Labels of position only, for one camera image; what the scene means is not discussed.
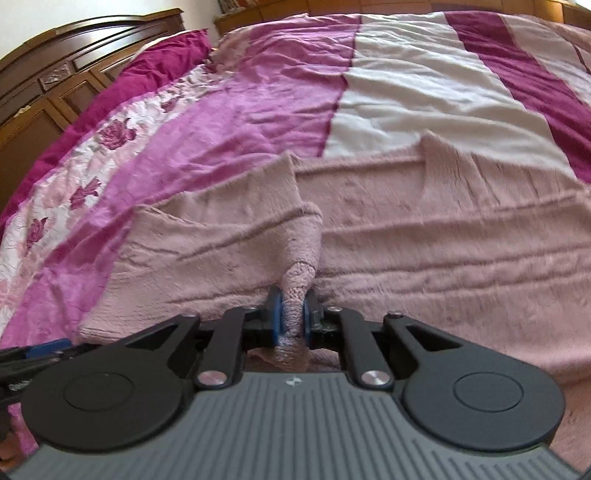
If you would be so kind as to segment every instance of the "bed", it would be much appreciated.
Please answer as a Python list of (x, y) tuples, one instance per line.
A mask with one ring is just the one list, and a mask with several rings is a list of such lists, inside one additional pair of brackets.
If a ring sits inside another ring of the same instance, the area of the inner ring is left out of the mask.
[[(483, 11), (296, 15), (235, 30), (215, 51), (203, 31), (168, 37), (72, 119), (7, 202), (0, 347), (78, 340), (134, 207), (212, 187), (284, 151), (378, 154), (430, 131), (500, 164), (589, 183), (590, 67), (590, 33)], [(574, 367), (577, 381), (587, 361)], [(585, 388), (567, 399), (580, 406)], [(589, 429), (573, 437), (570, 415), (558, 451), (582, 468)]]
[(139, 49), (183, 29), (181, 13), (89, 18), (44, 32), (0, 59), (0, 209), (37, 157)]
[(229, 2), (224, 15), (216, 19), (220, 35), (235, 28), (261, 22), (280, 20), (288, 15), (308, 13), (312, 16), (327, 14), (426, 14), (449, 10), (485, 10), (510, 15), (533, 15), (544, 20), (591, 28), (591, 12), (567, 0), (452, 0), (437, 2), (413, 0), (243, 0)]

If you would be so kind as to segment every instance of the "magenta stripe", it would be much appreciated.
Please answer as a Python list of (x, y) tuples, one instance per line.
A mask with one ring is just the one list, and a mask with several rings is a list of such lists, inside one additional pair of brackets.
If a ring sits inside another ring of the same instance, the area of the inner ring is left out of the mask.
[(18, 206), (27, 200), (33, 185), (56, 168), (64, 156), (93, 132), (114, 109), (182, 77), (199, 65), (210, 50), (207, 31), (196, 30), (163, 40), (156, 47), (142, 52), (113, 85), (98, 94), (76, 122), (35, 161), (0, 213), (0, 239), (6, 222), (17, 212)]
[(47, 259), (0, 345), (75, 336), (102, 293), (135, 205), (203, 189), (286, 150), (316, 155), (345, 88), (359, 22), (359, 15), (334, 15), (254, 27), (238, 72), (223, 88), (161, 126), (120, 167)]
[[(353, 38), (351, 40), (352, 53), (351, 53), (351, 57), (349, 59), (349, 65), (347, 66), (346, 70), (349, 70), (353, 66), (353, 58), (355, 57), (355, 48), (356, 48), (355, 38), (357, 36), (357, 33), (359, 33), (360, 28), (361, 28), (361, 18), (359, 20), (359, 24), (357, 25), (357, 29), (355, 30), (355, 34), (353, 35)], [(335, 117), (337, 110), (339, 109), (340, 101), (342, 100), (343, 95), (345, 94), (345, 92), (349, 88), (349, 82), (347, 82), (347, 78), (345, 77), (345, 75), (341, 75), (341, 80), (343, 82), (343, 89), (342, 89), (339, 97), (336, 99), (336, 101), (333, 104), (333, 110), (332, 110), (332, 115), (330, 116), (330, 121), (326, 122), (326, 134), (324, 135), (323, 141), (319, 144), (318, 152), (316, 152), (315, 157), (321, 157), (324, 154), (324, 149), (326, 148), (326, 142), (328, 142), (330, 132), (332, 130), (332, 120)]]
[(589, 106), (562, 79), (515, 44), (499, 14), (446, 12), (445, 16), (465, 49), (476, 53), (499, 76), (513, 98), (528, 110), (544, 115), (554, 141), (569, 159), (577, 178), (591, 183)]

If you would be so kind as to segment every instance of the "white stripe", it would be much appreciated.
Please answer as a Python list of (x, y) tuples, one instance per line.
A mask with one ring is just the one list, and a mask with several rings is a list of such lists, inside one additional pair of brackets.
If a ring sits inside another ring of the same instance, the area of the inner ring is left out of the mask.
[(391, 150), (430, 130), (463, 150), (574, 176), (544, 117), (464, 49), (441, 12), (362, 22), (326, 156)]
[[(580, 100), (591, 105), (591, 76), (581, 64), (575, 46), (549, 28), (521, 17), (504, 17), (515, 43), (546, 70), (564, 80)], [(583, 60), (591, 56), (579, 49)]]

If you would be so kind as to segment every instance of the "wall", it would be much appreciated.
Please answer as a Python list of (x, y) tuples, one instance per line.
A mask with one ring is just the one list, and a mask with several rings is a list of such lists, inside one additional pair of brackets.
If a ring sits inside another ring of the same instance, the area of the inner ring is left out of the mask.
[(185, 28), (209, 28), (217, 41), (213, 17), (217, 0), (0, 0), (0, 58), (39, 33), (103, 15), (145, 15), (169, 8), (184, 10)]

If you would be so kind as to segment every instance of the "wooden headboard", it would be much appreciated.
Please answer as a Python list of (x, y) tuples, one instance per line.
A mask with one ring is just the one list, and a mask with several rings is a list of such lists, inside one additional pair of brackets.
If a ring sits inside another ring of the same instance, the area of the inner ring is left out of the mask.
[(289, 15), (427, 14), (447, 10), (488, 10), (532, 15), (591, 30), (591, 12), (570, 0), (256, 0), (255, 5), (215, 21), (220, 35), (235, 28), (279, 20)]
[(0, 210), (35, 159), (147, 42), (183, 29), (181, 9), (91, 18), (0, 59)]

